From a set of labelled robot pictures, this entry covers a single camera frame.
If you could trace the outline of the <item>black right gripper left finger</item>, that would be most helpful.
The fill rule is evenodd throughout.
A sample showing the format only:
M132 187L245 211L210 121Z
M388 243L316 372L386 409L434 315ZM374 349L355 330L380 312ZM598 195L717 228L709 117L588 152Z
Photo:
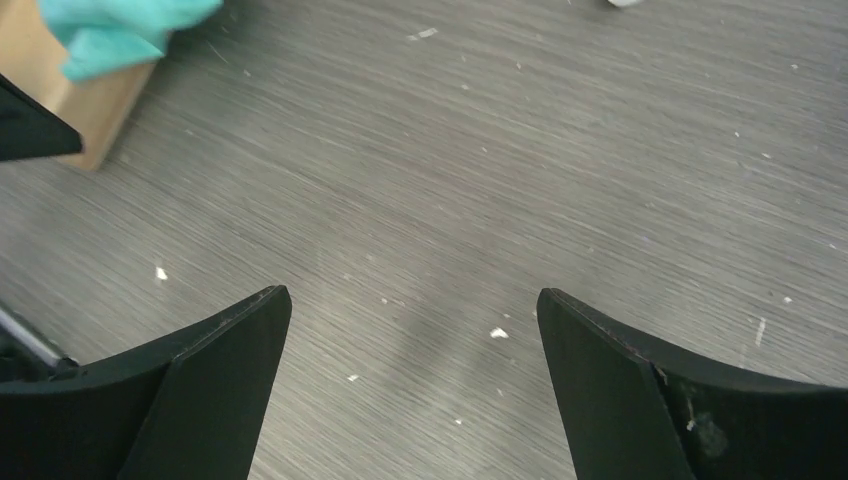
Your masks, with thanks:
M90 364L1 312L5 479L244 479L292 312L267 287Z

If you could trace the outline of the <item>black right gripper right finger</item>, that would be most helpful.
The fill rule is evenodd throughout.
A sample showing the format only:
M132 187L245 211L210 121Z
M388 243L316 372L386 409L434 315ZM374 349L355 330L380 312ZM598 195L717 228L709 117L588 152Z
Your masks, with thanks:
M843 479L847 392L732 366L543 289L538 326L580 479Z

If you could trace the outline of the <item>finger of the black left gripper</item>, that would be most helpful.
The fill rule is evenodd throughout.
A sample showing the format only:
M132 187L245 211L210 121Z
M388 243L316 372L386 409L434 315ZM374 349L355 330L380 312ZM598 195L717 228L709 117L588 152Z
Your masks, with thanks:
M82 152L77 130L1 76L2 162Z

